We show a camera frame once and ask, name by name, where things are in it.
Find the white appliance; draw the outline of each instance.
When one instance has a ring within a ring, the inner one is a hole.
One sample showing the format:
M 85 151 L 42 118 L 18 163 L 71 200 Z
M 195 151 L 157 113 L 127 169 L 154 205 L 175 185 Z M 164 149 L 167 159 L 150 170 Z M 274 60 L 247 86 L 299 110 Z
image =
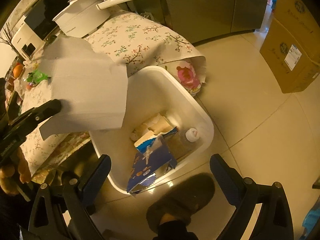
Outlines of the white appliance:
M 128 1 L 131 0 L 70 0 L 53 21 L 66 35 L 82 38 L 110 17 L 108 7 Z
M 11 40 L 17 51 L 28 60 L 44 45 L 44 41 L 24 22 Z

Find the floral tablecloth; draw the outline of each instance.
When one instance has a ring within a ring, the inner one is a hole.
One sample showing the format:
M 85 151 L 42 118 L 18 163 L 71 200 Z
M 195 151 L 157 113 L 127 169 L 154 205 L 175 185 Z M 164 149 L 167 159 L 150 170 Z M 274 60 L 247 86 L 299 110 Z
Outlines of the floral tablecloth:
M 125 63 L 128 77 L 146 66 L 159 65 L 191 94 L 199 91 L 205 79 L 205 58 L 195 47 L 165 26 L 123 11 L 118 6 L 110 10 L 110 19 L 84 38 L 95 52 L 108 54 L 116 63 Z M 29 65 L 40 64 L 41 55 L 42 51 L 39 51 Z M 50 99 L 51 86 L 48 81 L 42 81 L 25 92 L 22 112 Z M 87 132 L 52 135 L 43 141 L 39 128 L 35 129 L 21 146 L 33 181 L 44 182 L 50 171 L 88 141 Z

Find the hand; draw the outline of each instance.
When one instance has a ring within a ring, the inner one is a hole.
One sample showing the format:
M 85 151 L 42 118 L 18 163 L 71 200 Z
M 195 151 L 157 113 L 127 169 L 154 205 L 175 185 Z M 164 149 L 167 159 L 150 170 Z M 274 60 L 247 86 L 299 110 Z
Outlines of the hand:
M 20 181 L 22 183 L 30 182 L 31 181 L 31 173 L 29 170 L 28 162 L 26 161 L 21 148 L 19 147 L 16 152 L 19 158 L 19 165 L 18 165 L 18 172 L 20 174 Z M 8 164 L 2 166 L 0 168 L 0 187 L 2 190 L 8 194 L 15 196 L 19 194 L 16 185 L 12 184 L 10 180 L 7 178 L 12 177 L 15 172 L 14 166 L 12 164 Z

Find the metal screw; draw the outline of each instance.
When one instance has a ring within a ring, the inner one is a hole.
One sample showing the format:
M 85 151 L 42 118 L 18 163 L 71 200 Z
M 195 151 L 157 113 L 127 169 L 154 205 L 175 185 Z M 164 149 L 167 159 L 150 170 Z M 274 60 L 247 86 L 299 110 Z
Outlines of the metal screw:
M 48 185 L 48 184 L 43 183 L 43 184 L 41 184 L 40 188 L 41 188 L 41 189 L 45 189 L 45 188 L 47 187 L 47 185 Z
M 275 182 L 275 186 L 277 187 L 277 188 L 281 188 L 282 187 L 282 185 L 281 185 L 281 183 L 280 182 Z
M 251 178 L 244 178 L 245 184 L 252 184 L 253 180 Z
M 69 184 L 70 184 L 70 185 L 75 185 L 75 184 L 77 184 L 77 182 L 78 182 L 77 179 L 71 179 L 71 180 L 69 181 Z

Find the tile floor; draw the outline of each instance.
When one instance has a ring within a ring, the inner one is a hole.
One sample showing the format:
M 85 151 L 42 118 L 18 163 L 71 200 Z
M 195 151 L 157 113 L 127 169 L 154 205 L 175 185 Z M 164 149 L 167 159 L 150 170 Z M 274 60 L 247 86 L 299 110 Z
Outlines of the tile floor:
M 197 46 L 207 58 L 208 78 L 196 100 L 214 122 L 213 142 L 195 162 L 136 197 L 117 192 L 106 181 L 97 198 L 99 212 L 92 216 L 106 238 L 152 239 L 155 235 L 145 220 L 147 208 L 173 185 L 197 173 L 210 173 L 208 161 L 215 153 L 243 177 L 267 185 L 281 182 L 295 239 L 301 236 L 302 221 L 320 194 L 311 188 L 320 174 L 320 78 L 303 92 L 283 94 L 259 53 L 267 30 L 264 26 L 255 33 Z M 214 240 L 233 211 L 217 187 L 212 201 L 192 217 L 188 229 L 200 240 Z M 258 211 L 259 207 L 243 240 L 249 238 Z

